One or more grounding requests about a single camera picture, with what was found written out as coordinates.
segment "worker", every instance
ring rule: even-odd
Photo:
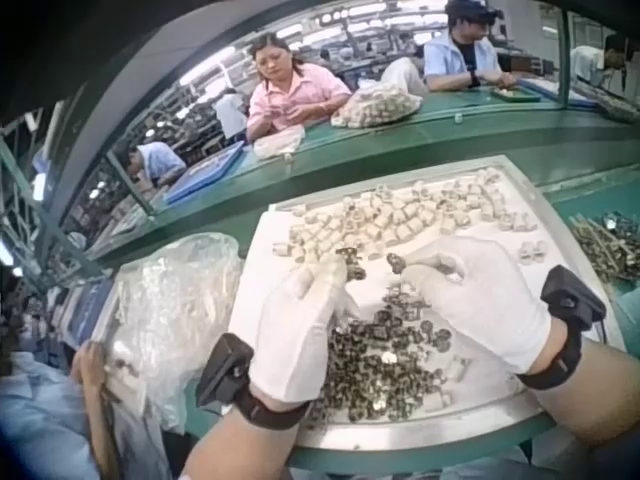
[[[250,142],[291,125],[325,120],[351,95],[329,70],[295,58],[273,33],[259,38],[250,52],[262,80],[251,96]]]
[[[427,93],[422,74],[424,71],[424,49],[416,47],[411,58],[402,57],[394,60],[382,73],[380,82],[391,83],[412,95],[422,96]]]
[[[168,480],[160,425],[141,422],[103,397],[102,348],[86,343],[71,373],[35,361],[30,352],[0,348],[0,441],[3,478]],[[12,476],[8,465],[22,474]]]
[[[473,0],[449,0],[449,33],[424,45],[424,76],[432,92],[465,90],[483,84],[509,88],[516,80],[504,73],[486,38],[499,13]]]
[[[242,95],[235,88],[225,88],[214,109],[222,124],[222,133],[227,145],[247,139],[247,107]]]
[[[625,38],[609,35],[604,50],[581,45],[571,50],[571,80],[587,82],[602,87],[610,80],[615,70],[625,68]]]
[[[574,360],[559,364],[556,356],[569,349],[567,341],[576,332],[551,317],[515,261],[495,242],[443,238],[405,259],[402,280],[461,336],[475,341],[525,382],[540,381],[552,372],[557,386],[531,391],[558,424],[594,448],[590,466],[594,478],[640,478],[638,360],[583,338],[577,347],[581,357],[570,350]],[[462,281],[441,272],[456,272]],[[315,273],[308,267],[293,271],[268,297],[249,369],[249,389],[271,411],[291,411],[320,395],[328,324],[343,304],[346,277],[344,261],[334,257],[323,261]],[[487,314],[478,315],[479,311]],[[566,374],[558,372],[559,365],[565,366]],[[257,427],[234,408],[192,450],[183,480],[279,478],[297,430]],[[535,467],[521,466],[535,472]],[[609,468],[609,475],[602,468]],[[525,478],[486,473],[473,478]]]
[[[155,188],[173,185],[186,169],[184,161],[164,142],[138,145],[129,152],[129,176],[142,176]]]

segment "green workbench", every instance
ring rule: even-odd
[[[463,114],[460,124],[454,122]],[[220,183],[161,211],[134,232],[112,239],[94,258],[118,266],[184,235],[218,231],[248,249],[269,204],[383,175],[472,158],[505,154],[543,190],[563,218],[612,209],[640,213],[640,130],[581,110],[562,110],[542,99],[507,104],[487,90],[431,94],[420,111],[398,124],[368,130],[307,131],[292,161],[258,164],[244,159]],[[633,325],[621,322],[627,348],[640,353]],[[186,429],[204,435],[216,416],[196,409],[187,389]],[[334,473],[428,471],[491,455],[553,426],[546,415],[472,440],[429,449],[338,452],[299,448],[290,464]]]

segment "plastic bag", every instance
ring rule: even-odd
[[[219,233],[190,235],[120,270],[120,339],[165,429],[184,430],[183,390],[227,331],[241,270],[238,243]]]
[[[260,160],[293,153],[300,146],[305,131],[302,125],[285,128],[278,133],[262,137],[253,144],[253,151]]]
[[[333,114],[334,127],[367,128],[395,122],[420,108],[422,99],[389,83],[378,83],[358,90]]]

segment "gloved hand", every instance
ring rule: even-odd
[[[344,289],[346,281],[344,259],[335,256],[314,270],[304,266],[293,271],[271,292],[249,368],[259,392],[288,404],[318,397],[327,370],[332,316],[345,310],[357,315]]]
[[[501,245],[441,238],[404,258],[403,280],[455,330],[502,359],[513,373],[531,368],[549,336],[551,317]]]

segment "man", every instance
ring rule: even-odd
[[[156,188],[173,185],[186,169],[184,161],[163,142],[138,145],[129,152],[129,176],[134,178],[143,174]]]
[[[593,447],[592,478],[640,478],[637,359],[582,337],[575,325],[553,318],[532,294],[512,256],[495,242],[443,238],[405,261],[403,282],[428,299],[459,334],[529,385],[558,424]],[[452,268],[461,282],[443,273]],[[331,258],[314,270],[292,272],[268,297],[248,388],[271,411],[272,420],[283,412],[290,412],[288,420],[299,420],[301,406],[320,395],[328,361],[327,329],[334,312],[340,315],[345,305],[346,280],[344,260]],[[479,310],[490,315],[478,315]],[[260,427],[252,414],[236,406],[219,421],[191,452],[183,480],[279,478],[298,427]],[[527,478],[548,478],[524,463],[518,469],[542,473]],[[473,478],[525,478],[485,473]]]
[[[247,107],[235,88],[225,88],[213,108],[222,124],[227,145],[247,139]]]
[[[515,78],[500,69],[498,55],[486,38],[502,12],[473,0],[450,0],[445,11],[449,16],[449,34],[424,45],[424,75],[429,90],[464,90],[482,84],[500,88],[515,85]]]
[[[614,70],[625,67],[625,38],[609,35],[604,50],[581,45],[571,50],[571,80],[587,82],[601,88]]]

